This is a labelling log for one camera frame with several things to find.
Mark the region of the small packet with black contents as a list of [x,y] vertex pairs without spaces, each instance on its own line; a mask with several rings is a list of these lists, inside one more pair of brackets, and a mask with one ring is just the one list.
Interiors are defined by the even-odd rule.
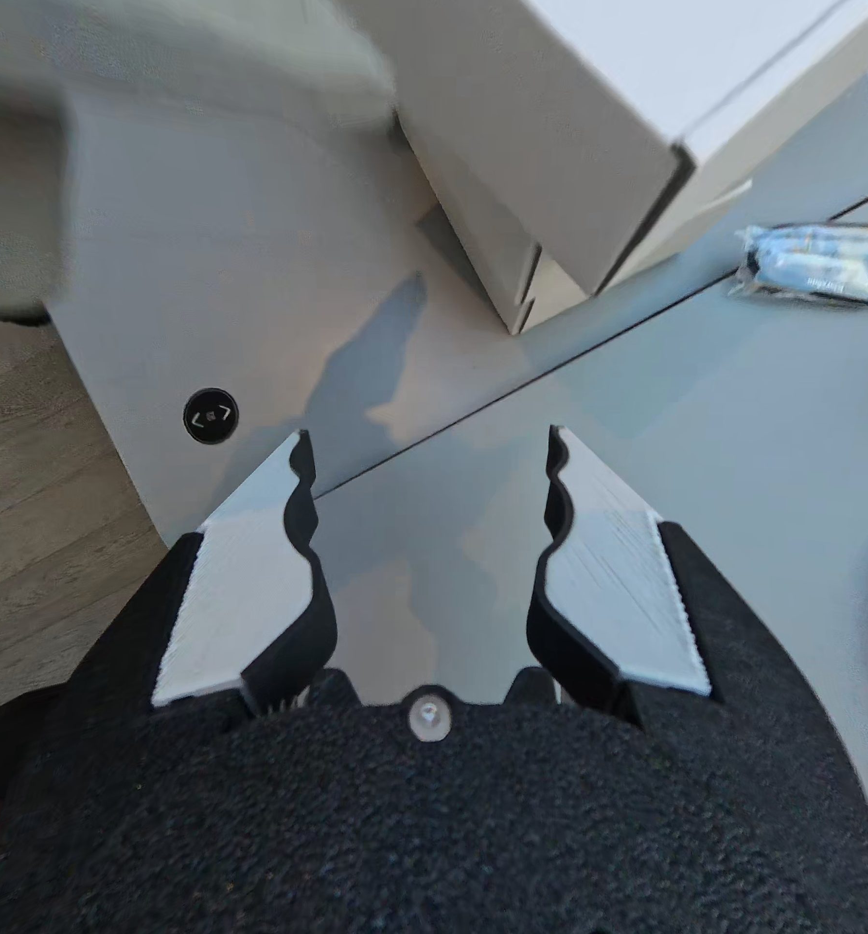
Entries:
[[868,307],[868,223],[749,225],[731,295]]

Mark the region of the black round desk button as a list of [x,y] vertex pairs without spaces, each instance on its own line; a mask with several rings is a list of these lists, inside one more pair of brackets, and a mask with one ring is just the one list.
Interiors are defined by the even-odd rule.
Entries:
[[183,426],[197,443],[216,446],[234,433],[239,423],[239,407],[233,396],[220,388],[194,392],[183,407]]

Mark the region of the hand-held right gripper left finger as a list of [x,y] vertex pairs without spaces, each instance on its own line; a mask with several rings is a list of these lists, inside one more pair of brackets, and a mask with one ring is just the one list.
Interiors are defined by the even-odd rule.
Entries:
[[293,431],[197,528],[154,709],[237,692],[252,714],[266,715],[306,698],[337,646],[312,546],[315,478],[310,434]]

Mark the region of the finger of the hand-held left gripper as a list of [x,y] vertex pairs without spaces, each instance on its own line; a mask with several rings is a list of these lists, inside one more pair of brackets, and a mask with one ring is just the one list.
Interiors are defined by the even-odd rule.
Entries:
[[357,133],[394,119],[392,68],[336,2],[0,2],[0,322],[48,324],[67,278],[77,83]]

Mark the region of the pile of white cardboard boxes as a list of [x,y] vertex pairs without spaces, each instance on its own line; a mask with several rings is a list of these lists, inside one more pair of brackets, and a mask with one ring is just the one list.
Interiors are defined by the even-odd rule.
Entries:
[[687,249],[868,72],[868,1],[341,5],[513,335]]

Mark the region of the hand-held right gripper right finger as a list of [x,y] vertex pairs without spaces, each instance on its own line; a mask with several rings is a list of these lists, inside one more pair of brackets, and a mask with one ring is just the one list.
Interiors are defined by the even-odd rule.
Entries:
[[544,523],[526,638],[575,704],[629,712],[633,685],[713,685],[661,537],[661,516],[565,426],[549,428]]

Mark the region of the grey desk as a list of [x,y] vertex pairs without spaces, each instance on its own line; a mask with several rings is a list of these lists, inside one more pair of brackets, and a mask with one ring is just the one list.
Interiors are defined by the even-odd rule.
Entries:
[[[513,335],[396,92],[391,127],[357,133],[77,83],[51,315],[166,544],[309,432],[334,661],[362,700],[492,701],[531,658],[565,426],[778,638],[868,796],[868,307],[730,294],[737,230],[868,220],[868,94],[843,96],[687,249]],[[183,426],[203,388],[239,407],[216,446]]]

